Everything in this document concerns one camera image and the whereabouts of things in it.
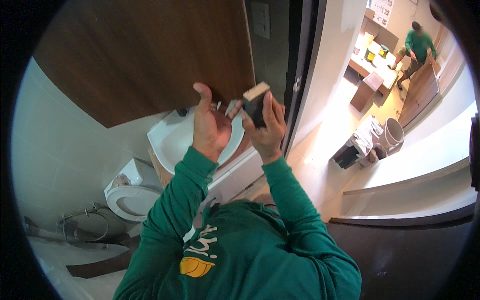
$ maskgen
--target white sink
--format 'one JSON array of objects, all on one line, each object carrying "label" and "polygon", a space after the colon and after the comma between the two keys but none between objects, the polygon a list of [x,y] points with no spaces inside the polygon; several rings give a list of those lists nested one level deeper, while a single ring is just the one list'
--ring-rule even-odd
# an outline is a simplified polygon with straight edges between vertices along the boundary
[{"label": "white sink", "polygon": [[[195,108],[190,108],[186,117],[180,117],[173,111],[147,133],[158,161],[171,174],[175,174],[175,165],[192,145],[194,113]],[[219,165],[223,165],[237,150],[244,132],[241,117],[237,115],[232,121],[230,141],[218,158]]]}]

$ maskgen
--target sleeve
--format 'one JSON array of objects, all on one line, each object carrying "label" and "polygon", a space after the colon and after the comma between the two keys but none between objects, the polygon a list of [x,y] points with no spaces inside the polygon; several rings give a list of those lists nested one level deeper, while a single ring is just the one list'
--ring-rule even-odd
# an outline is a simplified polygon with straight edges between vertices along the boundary
[{"label": "sleeve", "polygon": [[407,51],[412,49],[412,32],[413,30],[410,30],[405,38],[405,48],[407,48]]},{"label": "sleeve", "polygon": [[433,45],[432,39],[430,39],[430,49],[432,49],[432,57],[436,60],[437,59],[437,50],[435,50],[435,46]]},{"label": "sleeve", "polygon": [[192,228],[200,202],[218,164],[190,147],[175,166],[175,176],[148,212],[140,246],[130,260],[114,299],[140,299],[152,292],[154,280],[164,277],[183,256],[183,236]]},{"label": "sleeve", "polygon": [[327,299],[358,299],[361,276],[357,264],[330,237],[285,159],[262,168],[293,253],[313,261]]}]

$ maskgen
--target hose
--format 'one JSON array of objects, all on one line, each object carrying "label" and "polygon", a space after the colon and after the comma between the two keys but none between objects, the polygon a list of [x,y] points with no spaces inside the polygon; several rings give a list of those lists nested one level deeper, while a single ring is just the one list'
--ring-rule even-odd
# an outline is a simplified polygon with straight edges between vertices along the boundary
[{"label": "hose", "polygon": [[106,218],[103,214],[101,214],[100,212],[98,212],[98,209],[97,209],[96,207],[94,207],[94,208],[91,209],[91,210],[85,209],[85,211],[83,211],[83,212],[78,212],[78,213],[74,213],[74,214],[65,216],[65,217],[62,218],[62,220],[59,221],[59,224],[62,224],[63,236],[64,236],[64,238],[65,238],[65,241],[67,241],[67,234],[66,234],[66,230],[65,230],[65,227],[66,227],[66,226],[65,226],[65,221],[66,221],[67,219],[69,219],[69,218],[74,217],[74,216],[81,216],[81,215],[83,215],[83,214],[85,214],[87,217],[88,217],[88,214],[99,215],[99,216],[101,216],[101,217],[105,220],[105,222],[107,223],[107,230],[105,230],[105,233],[104,233],[103,235],[101,235],[99,238],[96,238],[96,239],[94,239],[94,240],[85,240],[85,242],[95,242],[95,241],[101,240],[101,239],[103,239],[103,238],[108,234],[109,224],[108,224],[107,218]]}]

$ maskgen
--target hand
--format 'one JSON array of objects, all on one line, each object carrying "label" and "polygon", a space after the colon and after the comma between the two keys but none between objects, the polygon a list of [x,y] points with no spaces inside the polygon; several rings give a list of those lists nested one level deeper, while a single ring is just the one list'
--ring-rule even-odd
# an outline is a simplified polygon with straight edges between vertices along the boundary
[{"label": "hand", "polygon": [[414,61],[417,61],[417,56],[413,52],[413,50],[410,50],[410,58],[412,58]]},{"label": "hand", "polygon": [[280,143],[282,142],[287,124],[284,120],[285,106],[279,104],[272,95],[267,92],[264,96],[264,109],[262,115],[266,128],[255,128],[252,119],[242,111],[242,126],[253,146],[260,153],[264,165],[273,163],[282,156]]},{"label": "hand", "polygon": [[225,116],[227,105],[222,103],[217,109],[217,103],[212,103],[212,91],[206,84],[197,82],[193,89],[200,94],[200,103],[195,110],[192,147],[216,163],[230,140],[232,119],[240,111],[242,101]]}]

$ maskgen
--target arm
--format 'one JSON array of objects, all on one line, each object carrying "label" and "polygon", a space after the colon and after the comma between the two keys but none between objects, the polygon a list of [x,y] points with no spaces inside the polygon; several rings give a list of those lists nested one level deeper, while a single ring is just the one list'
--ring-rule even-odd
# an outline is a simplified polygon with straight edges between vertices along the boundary
[{"label": "arm", "polygon": [[268,92],[264,97],[266,129],[256,129],[252,119],[242,114],[243,127],[258,150],[270,192],[288,231],[292,252],[312,262],[318,283],[328,299],[358,299],[361,277],[358,266],[337,247],[312,202],[292,174],[280,152],[287,125],[285,108]]},{"label": "arm", "polygon": [[410,52],[410,50],[412,50],[412,34],[413,34],[413,31],[410,30],[407,33],[407,37],[405,38],[405,48],[407,48],[408,52]]},{"label": "arm", "polygon": [[175,166],[175,176],[148,212],[140,246],[114,299],[151,296],[153,283],[163,280],[173,264],[180,262],[183,236],[192,228],[200,202],[208,194],[207,185],[218,167],[218,157],[230,139],[231,120],[241,108],[241,102],[225,116],[225,112],[212,109],[212,92],[208,86],[195,83],[193,88],[201,96],[195,110],[193,144]]},{"label": "arm", "polygon": [[334,291],[328,299],[358,299],[361,276],[357,264],[330,237],[285,159],[281,157],[262,168],[289,233],[292,252],[313,261],[323,290]]},{"label": "arm", "polygon": [[192,228],[207,184],[218,164],[190,147],[175,166],[175,176],[148,212],[140,246],[130,260],[114,299],[141,298],[151,294],[152,283],[164,277],[182,257],[183,236]]},{"label": "arm", "polygon": [[430,49],[432,49],[432,57],[434,60],[437,59],[437,50],[435,50],[435,46],[433,45],[432,39],[430,39]]}]

